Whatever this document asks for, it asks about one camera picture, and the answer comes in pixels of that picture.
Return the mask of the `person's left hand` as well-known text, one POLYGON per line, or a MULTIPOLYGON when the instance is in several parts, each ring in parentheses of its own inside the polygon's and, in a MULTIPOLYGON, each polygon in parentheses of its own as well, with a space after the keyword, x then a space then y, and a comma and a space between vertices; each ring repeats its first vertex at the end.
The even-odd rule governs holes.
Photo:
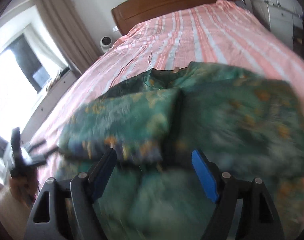
POLYGON ((31 207, 39 192, 37 169, 28 171, 23 176, 9 179, 10 192, 15 200, 31 207))

